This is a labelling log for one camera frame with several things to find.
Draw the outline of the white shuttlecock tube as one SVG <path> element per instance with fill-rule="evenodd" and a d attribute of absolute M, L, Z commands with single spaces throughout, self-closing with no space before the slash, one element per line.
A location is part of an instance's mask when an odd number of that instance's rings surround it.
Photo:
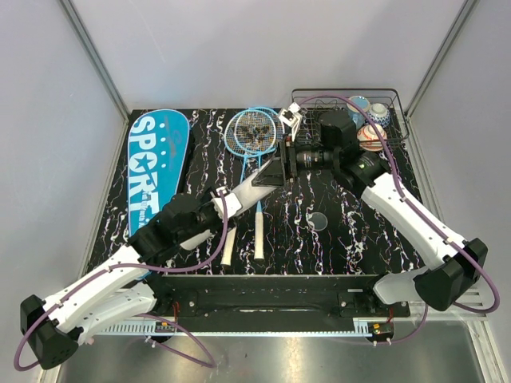
<path fill-rule="evenodd" d="M 274 187 L 254 187 L 252 186 L 252 179 L 255 177 L 256 172 L 244 180 L 241 184 L 231 190 L 240 203 L 242 204 L 241 210 L 236 214 L 236 217 L 242 215 L 250 207 L 254 206 L 259 200 L 270 195 L 277 188 Z M 192 250 L 198 247 L 202 242 L 209 238 L 214 232 L 218 231 L 218 228 L 211 227 L 209 223 L 206 228 L 194 229 L 192 233 L 194 236 L 189 237 L 186 241 L 180 243 L 180 247 L 185 250 Z"/>

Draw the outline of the clear round tube lid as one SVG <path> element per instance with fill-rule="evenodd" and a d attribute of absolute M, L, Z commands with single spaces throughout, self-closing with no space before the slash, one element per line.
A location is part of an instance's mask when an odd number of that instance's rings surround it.
<path fill-rule="evenodd" d="M 321 212 L 312 212 L 307 216 L 307 223 L 314 231 L 323 231 L 328 225 L 328 218 Z"/>

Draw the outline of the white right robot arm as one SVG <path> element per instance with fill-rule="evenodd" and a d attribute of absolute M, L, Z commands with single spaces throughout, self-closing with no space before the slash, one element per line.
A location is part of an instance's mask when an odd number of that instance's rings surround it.
<path fill-rule="evenodd" d="M 392 303 L 416 298 L 437 311 L 461 307 L 458 299 L 485 274 L 486 244 L 465 239 L 425 208 L 401 183 L 390 158 L 361 149 L 347 112 L 328 111 L 319 126 L 317 145 L 289 138 L 280 142 L 276 154 L 251 178 L 257 195 L 268 195 L 301 171 L 330 171 L 339 186 L 383 215 L 424 263 L 421 269 L 380 277 L 363 295 L 363 309 L 377 317 Z"/>

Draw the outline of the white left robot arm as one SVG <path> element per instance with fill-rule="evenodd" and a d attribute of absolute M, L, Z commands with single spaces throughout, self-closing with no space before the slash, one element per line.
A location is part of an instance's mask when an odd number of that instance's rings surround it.
<path fill-rule="evenodd" d="M 173 213 L 175 205 L 168 203 L 125 245 L 73 284 L 46 298 L 30 295 L 21 303 L 22 339 L 13 360 L 17 371 L 52 369 L 116 322 L 171 310 L 172 296 L 156 288 L 156 280 L 211 264 L 227 242 L 229 220 L 244 209 L 241 198 L 223 188 L 192 210 Z M 198 247 L 214 231 L 220 231 L 220 241 L 208 258 L 194 266 L 167 267 L 174 250 Z"/>

